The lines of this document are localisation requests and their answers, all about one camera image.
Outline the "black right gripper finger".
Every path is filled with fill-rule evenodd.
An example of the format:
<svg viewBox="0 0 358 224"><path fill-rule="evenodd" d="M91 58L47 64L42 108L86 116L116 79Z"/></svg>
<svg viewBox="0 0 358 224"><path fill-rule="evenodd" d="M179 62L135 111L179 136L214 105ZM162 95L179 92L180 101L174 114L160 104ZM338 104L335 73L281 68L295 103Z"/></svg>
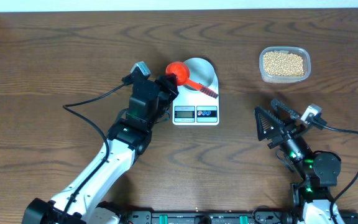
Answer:
<svg viewBox="0 0 358 224"><path fill-rule="evenodd" d="M276 117L280 117L280 112L284 111L290 115L291 119L299 119L301 117L301 114L299 112L289 108L287 105L285 105L282 101L278 99L273 99L271 101L271 107L273 108L273 113Z"/></svg>
<svg viewBox="0 0 358 224"><path fill-rule="evenodd" d="M254 109L254 116L257 125L257 138L259 141L272 139L275 136L282 135L285 124L270 111L258 106Z"/></svg>

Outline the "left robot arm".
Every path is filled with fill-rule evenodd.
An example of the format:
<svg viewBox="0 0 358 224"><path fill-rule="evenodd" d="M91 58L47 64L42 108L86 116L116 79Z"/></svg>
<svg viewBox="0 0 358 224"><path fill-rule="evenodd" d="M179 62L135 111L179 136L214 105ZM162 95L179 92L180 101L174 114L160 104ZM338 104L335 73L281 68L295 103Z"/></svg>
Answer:
<svg viewBox="0 0 358 224"><path fill-rule="evenodd" d="M119 116L102 148L81 174L48 202L35 198L25 209L23 223L89 223L113 183L144 153L152 128L178 96L174 75L156 81L138 78L124 116Z"/></svg>

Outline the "red plastic scoop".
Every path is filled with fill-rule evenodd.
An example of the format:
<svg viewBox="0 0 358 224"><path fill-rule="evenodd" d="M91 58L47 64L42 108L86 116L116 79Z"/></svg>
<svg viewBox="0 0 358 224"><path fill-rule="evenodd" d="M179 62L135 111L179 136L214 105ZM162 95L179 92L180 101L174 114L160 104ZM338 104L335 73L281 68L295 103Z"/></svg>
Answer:
<svg viewBox="0 0 358 224"><path fill-rule="evenodd" d="M215 91L209 89L208 87L190 80L190 70L183 62L170 63L166 67L165 73L166 75L175 75L178 86L188 85L192 89L202 92L212 98L217 98L219 96Z"/></svg>

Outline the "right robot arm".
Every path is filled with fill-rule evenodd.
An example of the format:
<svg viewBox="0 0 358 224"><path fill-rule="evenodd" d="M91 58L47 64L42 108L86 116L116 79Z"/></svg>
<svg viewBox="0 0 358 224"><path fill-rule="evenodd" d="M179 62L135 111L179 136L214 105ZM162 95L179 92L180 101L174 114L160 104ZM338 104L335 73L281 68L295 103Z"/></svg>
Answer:
<svg viewBox="0 0 358 224"><path fill-rule="evenodd" d="M269 140L268 147L281 152L279 160L301 179L290 184L293 207L281 214L280 223L332 223L329 188L337 185L341 159L333 152L312 151L303 139L311 128L322 130L327 124L322 109L312 104L299 114L277 99L271 106L273 111L261 106L254 109L258 140Z"/></svg>

